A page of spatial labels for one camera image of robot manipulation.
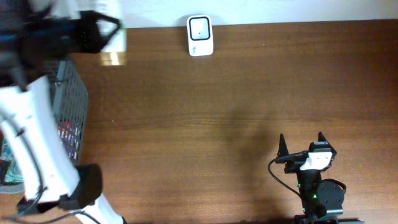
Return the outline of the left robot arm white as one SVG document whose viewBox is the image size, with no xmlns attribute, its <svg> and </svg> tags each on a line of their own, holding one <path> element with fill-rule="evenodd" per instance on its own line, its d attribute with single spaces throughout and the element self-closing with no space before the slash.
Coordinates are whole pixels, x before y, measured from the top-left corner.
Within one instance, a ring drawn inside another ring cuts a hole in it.
<svg viewBox="0 0 398 224">
<path fill-rule="evenodd" d="M 117 1 L 1 2 L 1 134 L 22 173 L 13 223 L 53 208 L 82 223 L 124 223 L 97 164 L 80 164 L 88 92 L 71 54 L 126 50 Z"/>
</svg>

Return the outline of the white tube gold cap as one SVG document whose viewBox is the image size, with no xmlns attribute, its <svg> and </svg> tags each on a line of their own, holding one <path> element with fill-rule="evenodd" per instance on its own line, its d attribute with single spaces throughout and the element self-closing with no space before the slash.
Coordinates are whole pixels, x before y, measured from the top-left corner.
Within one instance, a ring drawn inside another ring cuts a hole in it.
<svg viewBox="0 0 398 224">
<path fill-rule="evenodd" d="M 120 66 L 126 64 L 126 30 L 123 24 L 123 13 L 119 0 L 98 0 L 96 10 L 107 16 L 119 19 L 120 29 L 110 39 L 107 45 L 102 49 L 100 64 L 102 66 Z"/>
</svg>

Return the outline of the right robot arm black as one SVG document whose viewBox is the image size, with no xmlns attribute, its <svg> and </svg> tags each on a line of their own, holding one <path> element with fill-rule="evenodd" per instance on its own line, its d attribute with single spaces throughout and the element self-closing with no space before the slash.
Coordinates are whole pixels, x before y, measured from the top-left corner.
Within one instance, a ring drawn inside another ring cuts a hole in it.
<svg viewBox="0 0 398 224">
<path fill-rule="evenodd" d="M 279 148 L 275 159 L 267 168 L 270 175 L 281 185 L 298 195 L 303 213 L 295 215 L 293 223 L 362 223 L 357 218 L 340 219 L 343 214 L 343 202 L 347 187 L 335 179 L 322 178 L 322 172 L 332 165 L 337 151 L 326 140 L 323 133 L 311 142 L 308 150 L 291 154 L 287 148 L 284 135 L 279 136 Z M 289 187 L 271 171 L 271 165 L 284 164 L 285 174 L 297 176 L 297 190 Z"/>
</svg>

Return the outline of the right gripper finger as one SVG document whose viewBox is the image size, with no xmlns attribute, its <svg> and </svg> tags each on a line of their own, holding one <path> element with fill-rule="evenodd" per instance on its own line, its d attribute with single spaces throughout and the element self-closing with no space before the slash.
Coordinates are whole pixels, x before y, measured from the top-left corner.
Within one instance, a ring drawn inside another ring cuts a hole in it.
<svg viewBox="0 0 398 224">
<path fill-rule="evenodd" d="M 321 131 L 318 133 L 318 142 L 328 142 Z"/>
<path fill-rule="evenodd" d="M 277 151 L 277 158 L 286 157 L 289 155 L 289 150 L 287 149 L 286 141 L 284 135 L 280 133 L 279 135 L 279 148 Z"/>
</svg>

